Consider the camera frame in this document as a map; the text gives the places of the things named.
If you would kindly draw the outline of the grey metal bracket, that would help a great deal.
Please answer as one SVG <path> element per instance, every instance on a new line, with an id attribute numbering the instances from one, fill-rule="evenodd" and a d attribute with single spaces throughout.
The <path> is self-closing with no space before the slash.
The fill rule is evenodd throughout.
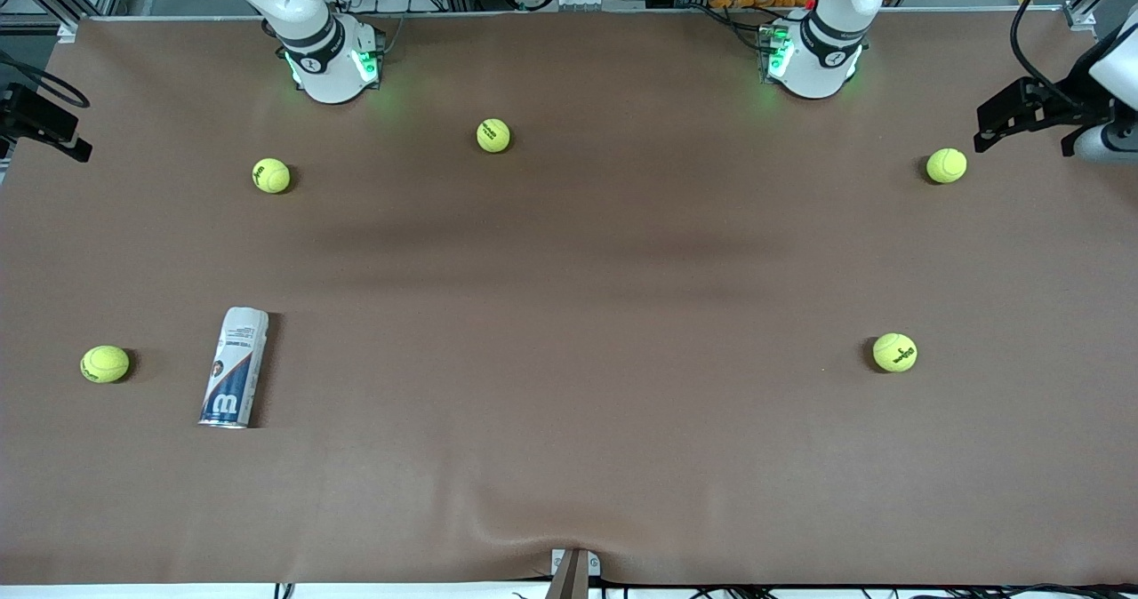
<path id="1" fill-rule="evenodd" d="M 589 599 L 589 582 L 601 576 L 600 555 L 586 549 L 554 549 L 545 599 Z"/>

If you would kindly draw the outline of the white blue tennis ball can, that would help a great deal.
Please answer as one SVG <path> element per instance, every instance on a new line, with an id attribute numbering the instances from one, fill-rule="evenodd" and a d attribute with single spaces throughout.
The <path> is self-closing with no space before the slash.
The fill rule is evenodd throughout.
<path id="1" fill-rule="evenodd" d="M 248 428 L 267 339 L 269 312 L 228 309 L 212 356 L 211 380 L 204 389 L 200 426 Z"/>

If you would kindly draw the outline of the brown table mat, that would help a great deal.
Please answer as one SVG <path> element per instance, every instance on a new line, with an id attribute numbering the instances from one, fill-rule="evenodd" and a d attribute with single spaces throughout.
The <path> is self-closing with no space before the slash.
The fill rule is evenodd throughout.
<path id="1" fill-rule="evenodd" d="M 1138 584 L 1138 166 L 1052 130 L 922 173 L 1019 77 L 1009 23 L 882 13 L 803 101 L 699 13 L 424 16 L 325 106 L 257 20 L 85 20 L 50 66 L 91 159 L 24 142 L 0 184 L 0 584 L 561 547 L 662 586 Z M 269 312 L 239 429 L 198 424 L 229 307 Z"/>

